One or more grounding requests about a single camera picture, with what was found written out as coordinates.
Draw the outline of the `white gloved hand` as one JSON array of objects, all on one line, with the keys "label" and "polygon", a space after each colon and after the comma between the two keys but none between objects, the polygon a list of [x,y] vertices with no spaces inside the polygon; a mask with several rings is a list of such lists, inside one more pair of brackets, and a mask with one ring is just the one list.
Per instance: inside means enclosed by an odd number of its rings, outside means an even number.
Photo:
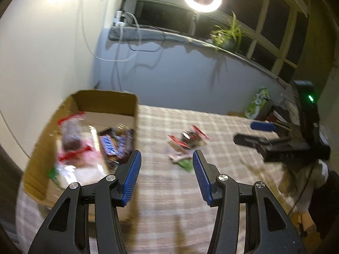
[{"label": "white gloved hand", "polygon": [[303,214],[308,211],[313,191],[323,186],[328,176],[328,166],[321,160],[298,170],[285,166],[278,189],[284,196],[291,197],[297,211]]}]

